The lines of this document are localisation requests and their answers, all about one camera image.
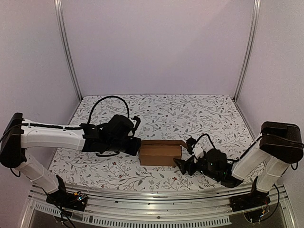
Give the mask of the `brown cardboard box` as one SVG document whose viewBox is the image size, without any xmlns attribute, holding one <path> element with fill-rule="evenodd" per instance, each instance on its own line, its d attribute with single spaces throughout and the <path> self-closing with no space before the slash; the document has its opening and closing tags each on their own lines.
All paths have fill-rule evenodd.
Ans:
<svg viewBox="0 0 304 228">
<path fill-rule="evenodd" d="M 182 148 L 188 148 L 183 140 L 142 140 L 140 165 L 175 167 L 174 159 L 181 159 Z"/>
</svg>

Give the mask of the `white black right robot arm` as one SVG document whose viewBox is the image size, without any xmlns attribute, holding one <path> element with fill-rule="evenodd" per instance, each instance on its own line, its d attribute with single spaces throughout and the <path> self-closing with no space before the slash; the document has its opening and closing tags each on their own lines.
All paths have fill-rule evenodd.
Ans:
<svg viewBox="0 0 304 228">
<path fill-rule="evenodd" d="M 174 159 L 182 174 L 200 172 L 227 188 L 239 186 L 245 177 L 258 165 L 268 160 L 265 170 L 253 183 L 253 191 L 246 195 L 249 207 L 256 207 L 264 199 L 273 184 L 292 164 L 304 156 L 300 128 L 292 123 L 264 122 L 260 136 L 238 159 L 229 159 L 220 150 L 212 147 L 204 151 L 198 146 L 199 140 L 186 141 L 189 159 Z"/>
</svg>

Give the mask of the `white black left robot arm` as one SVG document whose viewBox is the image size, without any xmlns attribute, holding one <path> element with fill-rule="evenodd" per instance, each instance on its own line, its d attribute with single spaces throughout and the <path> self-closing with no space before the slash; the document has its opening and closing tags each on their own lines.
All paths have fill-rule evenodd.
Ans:
<svg viewBox="0 0 304 228">
<path fill-rule="evenodd" d="M 121 152 L 136 156 L 141 140 L 134 135 L 140 122 L 137 116 L 129 119 L 114 115 L 109 122 L 99 125 L 53 125 L 33 122 L 24 119 L 22 113 L 15 113 L 0 139 L 0 162 L 23 173 L 46 193 L 52 194 L 60 206 L 67 206 L 71 197 L 65 192 L 63 180 L 26 154 L 26 149 L 66 148 L 94 152 L 98 157 L 116 156 Z"/>
</svg>

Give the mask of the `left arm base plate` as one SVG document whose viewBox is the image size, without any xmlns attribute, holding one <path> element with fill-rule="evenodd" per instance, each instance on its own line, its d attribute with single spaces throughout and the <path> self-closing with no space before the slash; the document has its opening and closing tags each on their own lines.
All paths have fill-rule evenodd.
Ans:
<svg viewBox="0 0 304 228">
<path fill-rule="evenodd" d="M 58 175 L 56 175 L 56 178 L 59 184 L 58 190 L 51 194 L 48 193 L 46 202 L 60 208 L 85 211 L 88 195 L 81 191 L 74 193 L 67 192 L 63 179 Z"/>
</svg>

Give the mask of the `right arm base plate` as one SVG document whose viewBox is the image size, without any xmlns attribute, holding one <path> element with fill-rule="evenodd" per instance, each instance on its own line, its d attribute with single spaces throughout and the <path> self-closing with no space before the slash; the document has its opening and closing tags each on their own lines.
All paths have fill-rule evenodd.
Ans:
<svg viewBox="0 0 304 228">
<path fill-rule="evenodd" d="M 257 190 L 257 179 L 258 177 L 254 179 L 249 193 L 229 198 L 230 207 L 233 212 L 259 207 L 257 210 L 244 213 L 245 219 L 250 223 L 261 222 L 270 203 L 269 192 L 260 192 Z"/>
</svg>

